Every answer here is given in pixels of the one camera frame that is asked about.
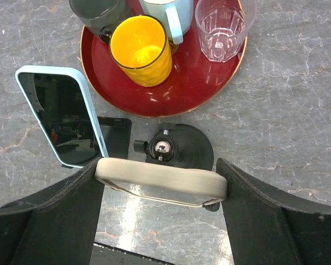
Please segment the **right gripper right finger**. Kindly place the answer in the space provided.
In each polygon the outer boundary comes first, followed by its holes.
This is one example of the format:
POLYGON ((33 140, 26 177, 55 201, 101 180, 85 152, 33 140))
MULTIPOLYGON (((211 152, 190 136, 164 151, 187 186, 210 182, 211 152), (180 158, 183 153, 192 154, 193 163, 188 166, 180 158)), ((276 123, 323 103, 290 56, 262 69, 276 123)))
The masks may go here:
POLYGON ((269 185, 219 158, 222 202, 235 264, 331 264, 331 205, 269 185))

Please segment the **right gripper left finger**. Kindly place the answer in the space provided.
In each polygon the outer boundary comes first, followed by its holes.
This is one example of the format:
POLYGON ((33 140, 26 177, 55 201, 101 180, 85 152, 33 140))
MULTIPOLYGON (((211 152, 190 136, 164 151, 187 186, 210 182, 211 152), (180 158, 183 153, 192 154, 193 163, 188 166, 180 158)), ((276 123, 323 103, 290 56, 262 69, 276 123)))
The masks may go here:
POLYGON ((97 160, 0 207, 0 264, 89 264, 104 185, 97 160))

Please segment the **beige case phone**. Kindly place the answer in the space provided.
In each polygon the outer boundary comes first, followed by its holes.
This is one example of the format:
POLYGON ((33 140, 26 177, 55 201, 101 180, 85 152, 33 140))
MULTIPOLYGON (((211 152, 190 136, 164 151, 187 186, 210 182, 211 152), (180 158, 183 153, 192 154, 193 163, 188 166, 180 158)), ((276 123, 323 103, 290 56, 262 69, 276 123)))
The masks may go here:
POLYGON ((125 192, 136 197, 192 208, 201 208, 220 203, 226 200, 227 197, 227 180, 225 177, 215 172, 202 169, 177 168, 154 163, 106 157, 98 161, 95 169, 95 179, 114 190, 125 192), (210 197, 211 200, 201 204, 192 204, 164 198, 149 197, 122 188, 115 184, 116 181, 193 195, 203 195, 210 197))

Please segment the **black round-base phone stand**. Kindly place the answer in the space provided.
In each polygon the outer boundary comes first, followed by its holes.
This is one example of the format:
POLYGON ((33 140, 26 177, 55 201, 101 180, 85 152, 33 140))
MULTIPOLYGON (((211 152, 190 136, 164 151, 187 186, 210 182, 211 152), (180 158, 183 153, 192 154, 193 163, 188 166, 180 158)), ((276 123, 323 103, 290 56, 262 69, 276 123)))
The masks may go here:
MULTIPOLYGON (((212 171, 214 161, 212 145, 201 130, 191 125, 161 123, 158 126, 157 133, 150 141, 135 140, 134 150, 135 152, 146 154, 147 163, 212 171)), ((220 205, 221 202, 202 208, 216 212, 219 210, 220 205)))

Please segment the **blue case phone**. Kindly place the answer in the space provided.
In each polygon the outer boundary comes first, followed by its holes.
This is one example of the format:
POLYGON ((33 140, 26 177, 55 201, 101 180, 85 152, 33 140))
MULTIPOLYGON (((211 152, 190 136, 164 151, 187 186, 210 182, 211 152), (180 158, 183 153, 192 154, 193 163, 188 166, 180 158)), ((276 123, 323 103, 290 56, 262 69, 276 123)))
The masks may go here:
POLYGON ((82 168, 109 153, 84 75, 75 68, 25 65, 15 73, 57 159, 82 168))

